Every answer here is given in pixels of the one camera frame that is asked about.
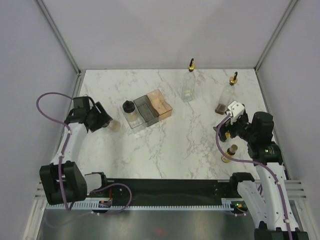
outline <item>dark liquid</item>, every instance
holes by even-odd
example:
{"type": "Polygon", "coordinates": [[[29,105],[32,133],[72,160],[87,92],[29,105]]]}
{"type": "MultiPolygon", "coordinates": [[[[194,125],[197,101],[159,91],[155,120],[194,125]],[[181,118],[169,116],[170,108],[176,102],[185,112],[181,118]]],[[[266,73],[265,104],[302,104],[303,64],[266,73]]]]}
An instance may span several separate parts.
{"type": "Polygon", "coordinates": [[[223,114],[225,114],[226,108],[227,108],[226,105],[219,104],[214,111],[215,111],[217,114],[223,115],[223,114]]]}

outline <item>table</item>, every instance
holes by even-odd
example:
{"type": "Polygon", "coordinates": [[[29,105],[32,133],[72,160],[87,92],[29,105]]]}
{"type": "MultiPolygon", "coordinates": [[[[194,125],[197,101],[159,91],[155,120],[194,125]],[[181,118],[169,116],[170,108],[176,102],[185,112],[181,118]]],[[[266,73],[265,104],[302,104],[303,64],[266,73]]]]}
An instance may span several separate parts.
{"type": "MultiPolygon", "coordinates": [[[[225,117],[215,113],[220,94],[238,72],[234,99],[244,104],[249,121],[266,111],[253,69],[196,69],[195,99],[181,100],[183,74],[187,69],[87,70],[80,96],[89,95],[110,116],[121,122],[117,133],[108,128],[89,132],[77,165],[83,174],[104,172],[107,178],[229,179],[234,172],[258,174],[252,164],[221,160],[213,127],[225,117]],[[133,133],[121,106],[160,89],[172,108],[172,116],[133,133]]],[[[250,159],[247,143],[240,138],[221,143],[227,150],[238,145],[239,159],[250,159]]]]}

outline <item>yellow label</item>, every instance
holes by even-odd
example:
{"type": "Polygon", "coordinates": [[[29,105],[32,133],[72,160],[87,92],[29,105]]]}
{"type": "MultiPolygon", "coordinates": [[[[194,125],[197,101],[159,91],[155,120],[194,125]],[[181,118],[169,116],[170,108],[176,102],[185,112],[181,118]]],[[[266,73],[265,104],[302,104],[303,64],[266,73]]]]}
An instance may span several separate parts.
{"type": "MultiPolygon", "coordinates": [[[[225,152],[226,155],[228,155],[229,157],[231,157],[231,155],[226,151],[225,152]]],[[[226,158],[224,155],[221,156],[221,160],[224,162],[224,163],[228,163],[230,162],[230,159],[226,158]]]]}

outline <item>small yellow bottle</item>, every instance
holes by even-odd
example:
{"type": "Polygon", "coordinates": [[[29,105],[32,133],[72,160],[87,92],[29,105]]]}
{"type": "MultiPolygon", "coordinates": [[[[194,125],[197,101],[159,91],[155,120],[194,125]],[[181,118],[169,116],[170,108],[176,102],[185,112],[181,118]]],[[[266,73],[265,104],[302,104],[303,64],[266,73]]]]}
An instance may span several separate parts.
{"type": "MultiPolygon", "coordinates": [[[[226,155],[228,155],[229,157],[232,157],[233,155],[236,154],[236,151],[238,150],[238,146],[233,144],[231,147],[228,148],[228,150],[225,152],[226,155]]],[[[221,156],[221,160],[224,163],[229,163],[230,159],[226,158],[224,155],[221,156]]]]}

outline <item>bottle with dark liquid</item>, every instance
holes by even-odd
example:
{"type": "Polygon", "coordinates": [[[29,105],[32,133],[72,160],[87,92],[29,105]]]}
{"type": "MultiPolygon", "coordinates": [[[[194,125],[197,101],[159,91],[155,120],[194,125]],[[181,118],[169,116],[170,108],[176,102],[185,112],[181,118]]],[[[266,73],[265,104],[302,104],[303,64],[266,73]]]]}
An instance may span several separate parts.
{"type": "Polygon", "coordinates": [[[230,77],[229,84],[226,85],[221,93],[221,96],[219,98],[218,106],[215,108],[215,112],[217,114],[223,115],[225,111],[227,110],[228,104],[230,103],[230,100],[232,96],[235,94],[235,84],[237,83],[238,72],[236,71],[234,73],[234,76],[230,77]]]}

